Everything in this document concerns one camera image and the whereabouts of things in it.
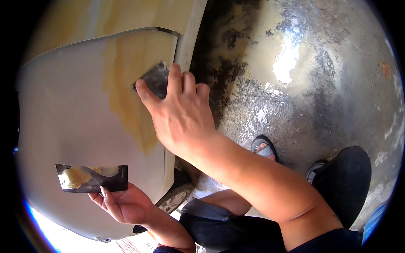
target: black sandal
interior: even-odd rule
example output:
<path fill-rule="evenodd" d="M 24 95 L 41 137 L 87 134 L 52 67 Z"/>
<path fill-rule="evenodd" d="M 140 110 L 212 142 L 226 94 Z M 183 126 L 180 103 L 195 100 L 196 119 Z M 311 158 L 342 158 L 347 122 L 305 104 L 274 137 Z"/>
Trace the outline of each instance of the black sandal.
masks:
<path fill-rule="evenodd" d="M 260 144 L 262 144 L 262 143 L 266 143 L 267 146 L 262 148 L 258 152 L 256 152 L 257 148 L 260 147 Z M 265 156 L 265 157 L 274 154 L 274 156 L 276 158 L 276 162 L 279 163 L 279 157 L 277 155 L 277 152 L 276 152 L 276 149 L 275 149 L 273 143 L 271 143 L 271 141 L 264 135 L 259 135 L 252 141 L 252 144 L 250 146 L 250 151 L 252 151 L 255 154 Z"/>

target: tattoo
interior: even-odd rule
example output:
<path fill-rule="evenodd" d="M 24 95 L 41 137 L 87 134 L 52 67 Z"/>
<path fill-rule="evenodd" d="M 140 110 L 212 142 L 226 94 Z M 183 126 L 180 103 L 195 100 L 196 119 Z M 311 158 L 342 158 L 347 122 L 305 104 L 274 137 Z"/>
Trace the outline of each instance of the tattoo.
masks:
<path fill-rule="evenodd" d="M 333 217 L 335 217 L 336 220 L 340 222 L 339 217 L 336 214 L 333 214 Z"/>

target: finger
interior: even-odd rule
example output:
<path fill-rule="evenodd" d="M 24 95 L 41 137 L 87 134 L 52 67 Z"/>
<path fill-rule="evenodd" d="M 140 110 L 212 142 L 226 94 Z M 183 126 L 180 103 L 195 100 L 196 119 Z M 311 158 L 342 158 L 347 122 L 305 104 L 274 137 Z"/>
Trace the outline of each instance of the finger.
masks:
<path fill-rule="evenodd" d="M 149 90 L 144 80 L 138 79 L 135 83 L 135 87 L 142 103 L 148 110 L 151 110 L 153 106 L 160 102 L 160 99 Z"/>
<path fill-rule="evenodd" d="M 107 207 L 108 212 L 118 221 L 122 220 L 123 216 L 121 213 L 121 208 L 119 205 L 115 202 L 114 196 L 111 194 L 109 190 L 107 190 L 105 187 L 100 186 L 101 189 L 101 194 L 103 195 L 104 198 L 104 203 Z"/>
<path fill-rule="evenodd" d="M 209 87 L 205 83 L 197 83 L 197 95 L 200 96 L 203 100 L 208 101 L 209 99 Z"/>
<path fill-rule="evenodd" d="M 196 93 L 196 78 L 190 71 L 183 72 L 184 93 Z"/>
<path fill-rule="evenodd" d="M 183 93 L 181 89 L 180 65 L 173 63 L 170 65 L 169 77 L 167 78 L 167 96 Z"/>
<path fill-rule="evenodd" d="M 98 193 L 88 193 L 90 199 L 96 203 L 99 207 L 103 208 L 103 197 Z"/>

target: black pants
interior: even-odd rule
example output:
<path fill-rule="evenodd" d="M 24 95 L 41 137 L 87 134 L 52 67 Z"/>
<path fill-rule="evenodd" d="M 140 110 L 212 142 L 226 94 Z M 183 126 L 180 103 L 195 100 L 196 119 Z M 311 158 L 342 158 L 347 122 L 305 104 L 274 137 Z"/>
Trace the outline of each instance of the black pants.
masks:
<path fill-rule="evenodd" d="M 321 167 L 312 185 L 319 191 L 344 228 L 360 213 L 369 190 L 371 164 L 359 146 L 345 148 Z M 268 249 L 284 249 L 277 222 L 258 217 L 234 216 L 227 209 L 193 199 L 182 209 L 181 224 L 203 247 L 223 251 L 267 239 Z"/>

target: hand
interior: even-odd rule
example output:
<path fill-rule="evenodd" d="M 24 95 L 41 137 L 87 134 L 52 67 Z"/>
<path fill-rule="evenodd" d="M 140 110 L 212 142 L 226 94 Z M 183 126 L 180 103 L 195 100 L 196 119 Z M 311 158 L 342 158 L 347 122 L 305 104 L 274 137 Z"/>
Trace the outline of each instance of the hand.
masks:
<path fill-rule="evenodd" d="M 128 190 L 110 192 L 104 187 L 99 193 L 89 193 L 94 203 L 103 208 L 114 219 L 125 224 L 144 224 L 154 207 L 149 197 L 135 185 L 128 183 Z"/>
<path fill-rule="evenodd" d="M 208 104 L 209 87 L 204 83 L 196 85 L 191 72 L 180 74 L 178 64 L 170 66 L 167 96 L 163 100 L 156 97 L 142 79 L 135 85 L 142 103 L 152 115 L 157 138 L 173 154 L 183 157 L 193 145 L 216 132 Z"/>

